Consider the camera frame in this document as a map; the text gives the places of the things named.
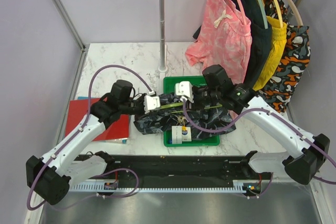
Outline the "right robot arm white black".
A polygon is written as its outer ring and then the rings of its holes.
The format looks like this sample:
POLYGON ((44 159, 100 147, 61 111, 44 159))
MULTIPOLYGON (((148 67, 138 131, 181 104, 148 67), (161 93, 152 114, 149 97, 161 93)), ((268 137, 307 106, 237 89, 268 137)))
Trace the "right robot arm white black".
POLYGON ((291 179, 307 185, 326 160, 330 140, 324 134, 313 135, 301 129, 275 111, 266 101, 245 83, 234 84, 225 69, 212 65, 203 71, 206 84, 196 87, 190 84, 188 100, 195 105, 221 104, 246 118, 273 137, 284 149, 281 153, 247 154, 247 165, 256 173, 286 173, 291 179))

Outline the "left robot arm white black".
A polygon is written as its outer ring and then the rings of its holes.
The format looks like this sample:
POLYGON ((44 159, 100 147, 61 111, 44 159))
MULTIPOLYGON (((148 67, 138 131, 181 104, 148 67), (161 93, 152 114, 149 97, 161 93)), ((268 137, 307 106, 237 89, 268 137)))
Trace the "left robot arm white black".
POLYGON ((29 192, 38 194, 50 205, 59 203, 76 182, 69 167, 81 151, 120 116, 144 114, 149 95, 131 97, 132 90, 132 83, 117 80, 110 92, 96 102, 88 102, 87 114, 56 147, 40 158, 31 156, 26 162, 29 192))

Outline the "white blue price tag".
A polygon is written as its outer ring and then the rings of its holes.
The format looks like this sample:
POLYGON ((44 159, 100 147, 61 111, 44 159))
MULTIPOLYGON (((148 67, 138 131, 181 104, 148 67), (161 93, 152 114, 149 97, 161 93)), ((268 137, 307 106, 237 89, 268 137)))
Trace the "white blue price tag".
POLYGON ((191 142, 191 128, 187 126, 172 126, 172 144, 191 142))

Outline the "dark patterned shorts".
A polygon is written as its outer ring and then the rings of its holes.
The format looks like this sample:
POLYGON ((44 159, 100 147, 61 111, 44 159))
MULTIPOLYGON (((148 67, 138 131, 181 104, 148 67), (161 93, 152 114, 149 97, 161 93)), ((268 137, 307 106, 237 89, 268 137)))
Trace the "dark patterned shorts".
MULTIPOLYGON (((174 93, 161 94, 159 97, 161 105, 180 102, 178 96, 174 93)), ((195 124, 208 130, 225 127, 233 120, 228 110, 224 110, 222 107, 204 110, 188 109, 187 113, 195 124)), ((182 106, 170 109, 158 109, 142 116, 135 116, 134 126, 142 134, 163 133, 171 131, 172 126, 187 126, 191 128, 192 140, 203 140, 215 135, 228 134, 236 130, 236 125, 232 125, 219 133, 203 132, 193 127, 186 119, 182 106)))

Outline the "green hanger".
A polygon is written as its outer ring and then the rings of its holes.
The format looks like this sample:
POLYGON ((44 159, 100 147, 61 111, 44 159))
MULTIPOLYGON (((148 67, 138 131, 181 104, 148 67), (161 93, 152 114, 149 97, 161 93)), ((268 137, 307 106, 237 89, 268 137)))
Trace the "green hanger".
MULTIPOLYGON (((179 103, 172 103, 172 104, 166 104, 166 105, 162 105, 160 106, 160 110, 161 109, 170 109, 170 108, 177 108, 177 107, 180 107, 180 106, 183 106, 183 103, 182 102, 179 102, 179 103)), ((222 105, 215 105, 215 106, 205 106, 204 109, 213 109, 213 108, 221 108, 222 105)))

